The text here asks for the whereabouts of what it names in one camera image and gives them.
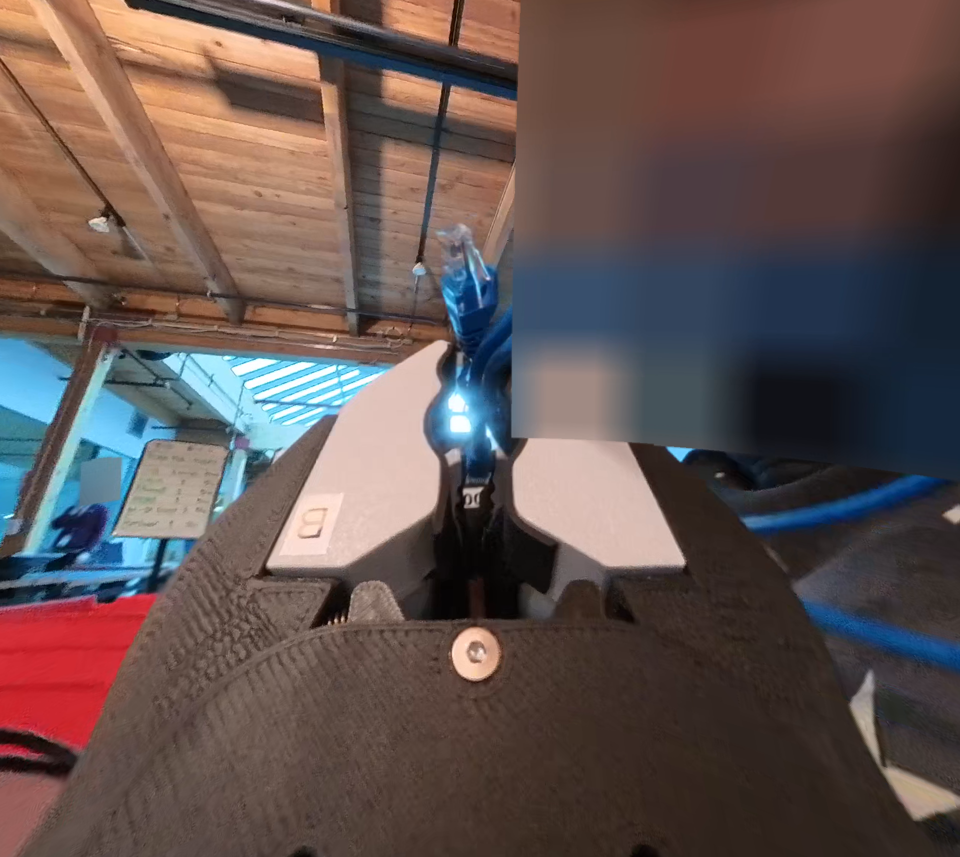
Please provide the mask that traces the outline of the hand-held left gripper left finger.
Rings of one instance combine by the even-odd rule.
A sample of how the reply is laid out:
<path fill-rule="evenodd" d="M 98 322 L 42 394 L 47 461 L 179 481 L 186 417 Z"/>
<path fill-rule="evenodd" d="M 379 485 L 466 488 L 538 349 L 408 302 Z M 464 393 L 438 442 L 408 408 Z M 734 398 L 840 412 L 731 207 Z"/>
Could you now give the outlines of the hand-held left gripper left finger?
<path fill-rule="evenodd" d="M 434 341 L 342 407 L 270 551 L 268 574 L 428 576 L 442 470 L 426 419 L 450 349 Z"/>

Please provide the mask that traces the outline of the person's dark printed shirt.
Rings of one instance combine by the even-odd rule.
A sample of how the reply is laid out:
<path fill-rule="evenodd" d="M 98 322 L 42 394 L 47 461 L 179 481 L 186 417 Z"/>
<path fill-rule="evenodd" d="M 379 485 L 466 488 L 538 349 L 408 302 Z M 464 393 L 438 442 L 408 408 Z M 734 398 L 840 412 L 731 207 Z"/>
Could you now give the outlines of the person's dark printed shirt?
<path fill-rule="evenodd" d="M 726 501 L 784 565 L 909 816 L 958 848 L 958 482 L 788 465 Z"/>

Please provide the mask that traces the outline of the red plastic bin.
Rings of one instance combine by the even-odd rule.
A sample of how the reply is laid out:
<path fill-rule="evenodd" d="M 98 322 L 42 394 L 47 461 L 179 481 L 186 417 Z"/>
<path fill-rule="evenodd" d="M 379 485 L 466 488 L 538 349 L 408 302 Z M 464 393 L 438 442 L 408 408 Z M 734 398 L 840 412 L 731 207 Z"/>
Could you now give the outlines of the red plastic bin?
<path fill-rule="evenodd" d="M 1 726 L 83 749 L 157 595 L 3 607 Z"/>

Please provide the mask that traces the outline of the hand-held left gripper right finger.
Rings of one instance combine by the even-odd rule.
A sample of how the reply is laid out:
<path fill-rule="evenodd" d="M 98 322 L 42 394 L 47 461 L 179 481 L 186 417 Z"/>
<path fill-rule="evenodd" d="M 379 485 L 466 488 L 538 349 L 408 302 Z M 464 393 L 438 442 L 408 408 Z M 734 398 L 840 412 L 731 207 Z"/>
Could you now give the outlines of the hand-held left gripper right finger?
<path fill-rule="evenodd" d="M 670 574 L 687 564 L 625 442 L 529 438 L 510 468 L 511 519 L 537 574 Z"/>

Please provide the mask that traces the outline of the black ceiling track rail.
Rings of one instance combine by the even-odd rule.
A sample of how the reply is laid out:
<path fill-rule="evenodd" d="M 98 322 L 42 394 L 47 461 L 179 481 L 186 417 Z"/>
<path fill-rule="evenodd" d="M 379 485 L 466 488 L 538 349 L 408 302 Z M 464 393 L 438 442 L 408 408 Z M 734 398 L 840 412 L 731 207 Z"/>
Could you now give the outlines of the black ceiling track rail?
<path fill-rule="evenodd" d="M 514 62 L 286 0 L 124 0 L 137 11 L 516 101 Z"/>

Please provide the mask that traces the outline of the wide handwritten whiteboard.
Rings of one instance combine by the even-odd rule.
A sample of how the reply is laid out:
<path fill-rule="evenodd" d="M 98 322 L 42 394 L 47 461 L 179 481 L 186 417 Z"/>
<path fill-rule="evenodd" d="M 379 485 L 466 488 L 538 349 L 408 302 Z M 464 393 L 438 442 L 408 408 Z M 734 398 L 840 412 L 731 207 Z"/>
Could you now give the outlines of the wide handwritten whiteboard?
<path fill-rule="evenodd" d="M 182 440 L 149 441 L 113 525 L 116 539 L 200 539 L 207 530 L 229 450 Z"/>

